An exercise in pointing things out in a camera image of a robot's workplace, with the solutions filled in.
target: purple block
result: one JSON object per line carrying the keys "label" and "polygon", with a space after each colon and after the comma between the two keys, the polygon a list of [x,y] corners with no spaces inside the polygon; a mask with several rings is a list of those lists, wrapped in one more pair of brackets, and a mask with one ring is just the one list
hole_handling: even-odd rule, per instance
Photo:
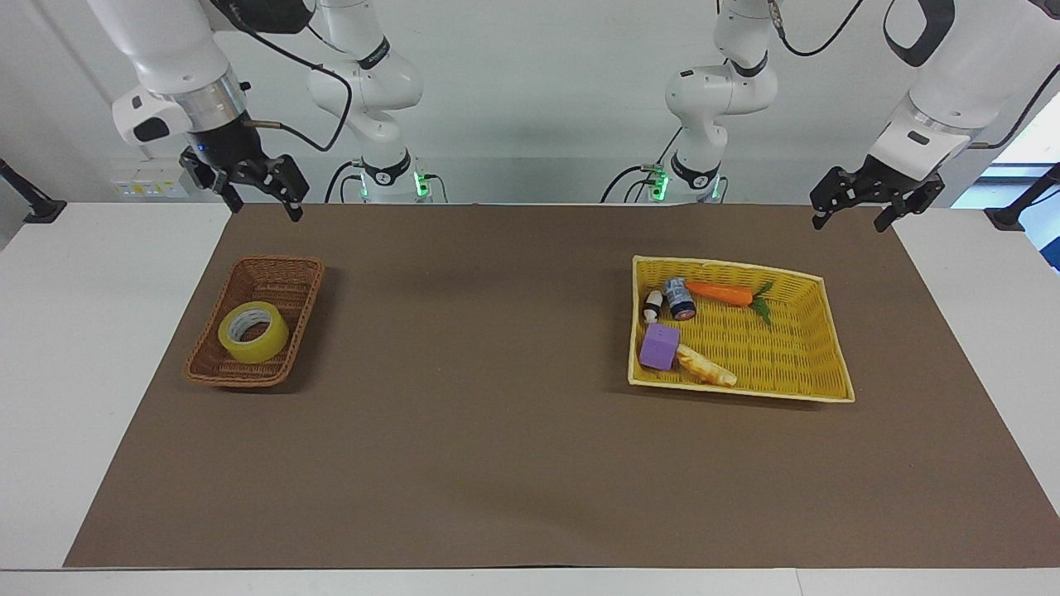
{"label": "purple block", "polygon": [[681,343],[681,331],[653,322],[648,326],[644,333],[644,341],[640,345],[641,366],[657,368],[659,370],[670,370],[673,367],[673,356],[677,353],[677,344]]}

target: table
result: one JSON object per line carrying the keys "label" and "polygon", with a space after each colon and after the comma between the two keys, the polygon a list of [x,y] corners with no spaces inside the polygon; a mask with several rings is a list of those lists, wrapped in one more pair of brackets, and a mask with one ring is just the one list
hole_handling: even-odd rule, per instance
{"label": "table", "polygon": [[[1060,569],[45,571],[61,565],[227,217],[219,205],[72,205],[53,225],[24,227],[0,253],[0,568],[13,569],[0,573],[0,591],[1045,594],[1060,585]],[[1060,348],[1060,279],[1024,236],[995,232],[978,212],[932,210],[898,231],[1056,508],[1060,403],[1049,397],[1060,371],[1042,363]],[[88,374],[98,369],[112,373]],[[71,401],[75,392],[84,398]]]}

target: brown table mat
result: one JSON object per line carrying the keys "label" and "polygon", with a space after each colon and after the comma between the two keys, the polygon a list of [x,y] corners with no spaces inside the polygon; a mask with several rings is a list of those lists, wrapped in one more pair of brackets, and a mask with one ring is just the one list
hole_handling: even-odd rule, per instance
{"label": "brown table mat", "polygon": [[[248,205],[66,565],[1060,566],[1060,520],[874,210]],[[231,264],[319,257],[290,380],[183,381]],[[823,276],[858,402],[633,388],[634,253]]]}

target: tape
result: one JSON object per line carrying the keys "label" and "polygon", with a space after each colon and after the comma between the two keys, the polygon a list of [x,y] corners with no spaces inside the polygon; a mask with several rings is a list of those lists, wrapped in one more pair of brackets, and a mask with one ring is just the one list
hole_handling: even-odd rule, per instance
{"label": "tape", "polygon": [[[243,335],[251,327],[268,323],[265,332],[248,341],[243,341]],[[246,302],[225,315],[217,329],[217,339],[232,354],[232,357],[243,364],[261,364],[283,351],[287,345],[290,331],[286,321],[280,316],[280,311],[268,302]]]}

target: basket rim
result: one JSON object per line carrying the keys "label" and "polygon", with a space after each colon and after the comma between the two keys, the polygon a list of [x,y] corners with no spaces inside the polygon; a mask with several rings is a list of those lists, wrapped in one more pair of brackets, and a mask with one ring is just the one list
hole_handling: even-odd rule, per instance
{"label": "basket rim", "polygon": [[[220,313],[220,304],[228,294],[228,287],[232,281],[232,276],[235,274],[236,268],[240,267],[245,262],[248,261],[271,261],[271,262],[299,262],[308,263],[313,265],[317,273],[313,282],[310,284],[310,291],[305,298],[305,304],[302,305],[301,311],[298,315],[298,322],[294,326],[290,332],[290,339],[287,344],[287,355],[283,361],[280,369],[270,376],[262,376],[260,379],[240,379],[231,376],[220,376],[216,374],[200,374],[192,372],[192,363],[195,357],[199,354],[204,345],[210,340],[210,329],[213,327],[216,317],[224,316]],[[198,383],[200,385],[207,385],[210,387],[241,387],[241,388],[253,388],[253,387],[273,387],[279,385],[290,374],[290,369],[295,364],[295,358],[298,355],[298,349],[301,346],[302,335],[304,334],[305,327],[308,323],[310,315],[313,313],[313,308],[316,304],[317,294],[320,291],[320,283],[323,280],[324,274],[324,263],[322,260],[316,257],[294,257],[289,255],[248,255],[246,257],[241,257],[232,266],[228,269],[228,276],[225,278],[225,283],[220,286],[220,292],[217,294],[217,299],[214,301],[213,309],[210,312],[210,317],[207,319],[206,327],[199,334],[198,339],[195,341],[195,347],[192,348],[191,354],[184,361],[183,374],[184,379],[193,383]]]}
{"label": "basket rim", "polygon": [[[750,389],[735,389],[728,387],[719,387],[714,385],[692,385],[690,383],[688,384],[669,383],[666,381],[642,381],[640,379],[637,379],[634,372],[636,370],[636,360],[637,360],[637,328],[640,325],[640,288],[637,285],[638,281],[637,264],[651,263],[651,262],[692,263],[699,265],[726,265],[738,268],[765,270],[765,271],[774,271],[777,274],[791,275],[814,282],[817,285],[817,288],[820,291],[822,301],[824,302],[825,305],[825,318],[828,322],[828,328],[829,332],[831,333],[832,340],[835,344],[835,355],[838,357],[840,361],[841,371],[843,373],[843,384],[844,388],[846,389],[847,397],[830,398],[825,396],[777,393],[772,391],[755,391]],[[832,304],[828,300],[828,292],[825,288],[825,278],[820,276],[806,274],[802,271],[781,269],[779,267],[770,267],[766,265],[755,265],[752,263],[737,263],[734,261],[721,261],[717,259],[693,259],[686,257],[644,257],[641,255],[634,255],[631,279],[633,282],[633,317],[632,317],[633,325],[630,331],[630,358],[629,358],[629,366],[626,367],[626,380],[629,381],[630,385],[636,385],[642,387],[660,387],[666,389],[681,389],[685,391],[728,393],[737,396],[776,398],[784,400],[811,401],[811,402],[823,402],[823,403],[847,404],[856,401],[853,383],[850,381],[850,370],[849,368],[847,368],[847,361],[846,357],[843,355],[843,348],[840,346],[838,332],[835,329],[835,320],[832,317]]]}

